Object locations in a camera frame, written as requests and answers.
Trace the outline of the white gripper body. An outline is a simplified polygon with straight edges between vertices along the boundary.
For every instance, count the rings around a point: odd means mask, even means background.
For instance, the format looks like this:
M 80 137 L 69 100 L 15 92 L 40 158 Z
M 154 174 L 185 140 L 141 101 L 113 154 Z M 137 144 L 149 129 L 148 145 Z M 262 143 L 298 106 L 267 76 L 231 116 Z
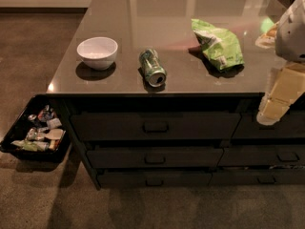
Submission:
M 304 63 L 287 62 L 280 70 L 272 69 L 256 121 L 265 126 L 274 125 L 304 93 Z

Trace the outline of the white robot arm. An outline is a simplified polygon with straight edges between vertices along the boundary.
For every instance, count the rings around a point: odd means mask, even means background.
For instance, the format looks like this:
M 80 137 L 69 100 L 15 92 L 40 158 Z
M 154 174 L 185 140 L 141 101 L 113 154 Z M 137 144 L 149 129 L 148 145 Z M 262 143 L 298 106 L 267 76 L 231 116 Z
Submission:
M 305 0 L 294 0 L 255 44 L 274 48 L 275 54 L 286 60 L 281 69 L 271 70 L 256 116 L 258 123 L 271 126 L 305 93 Z

